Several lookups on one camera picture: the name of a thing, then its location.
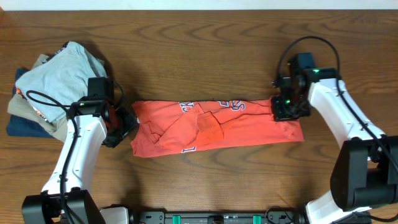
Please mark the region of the red orange t-shirt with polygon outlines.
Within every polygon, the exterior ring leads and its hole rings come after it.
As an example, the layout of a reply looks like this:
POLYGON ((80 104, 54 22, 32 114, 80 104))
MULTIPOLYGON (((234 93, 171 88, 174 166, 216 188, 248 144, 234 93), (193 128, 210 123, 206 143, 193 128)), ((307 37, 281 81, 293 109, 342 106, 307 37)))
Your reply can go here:
POLYGON ((137 157, 303 141, 299 121, 275 121, 270 100, 137 101, 132 107, 137 157))

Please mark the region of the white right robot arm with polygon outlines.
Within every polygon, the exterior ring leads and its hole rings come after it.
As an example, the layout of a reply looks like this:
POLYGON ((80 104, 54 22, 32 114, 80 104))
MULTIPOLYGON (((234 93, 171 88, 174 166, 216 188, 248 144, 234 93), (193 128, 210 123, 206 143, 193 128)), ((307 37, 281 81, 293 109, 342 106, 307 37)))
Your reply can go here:
POLYGON ((335 68, 305 66, 278 74, 271 99, 276 121, 308 116, 325 120, 340 153, 330 189, 286 219, 291 223, 371 223, 369 210, 397 203, 397 137, 387 136, 361 111, 335 68))

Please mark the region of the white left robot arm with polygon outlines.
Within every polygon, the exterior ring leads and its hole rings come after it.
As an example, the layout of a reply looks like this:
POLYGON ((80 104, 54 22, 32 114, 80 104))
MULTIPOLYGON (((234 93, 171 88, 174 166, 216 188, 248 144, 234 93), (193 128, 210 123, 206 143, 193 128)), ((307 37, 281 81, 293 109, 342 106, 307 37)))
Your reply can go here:
POLYGON ((101 146, 116 147, 138 123, 105 96, 86 96, 67 110, 68 131, 57 165, 38 195, 22 204, 25 223, 129 223, 127 207, 98 208, 90 195, 101 146))

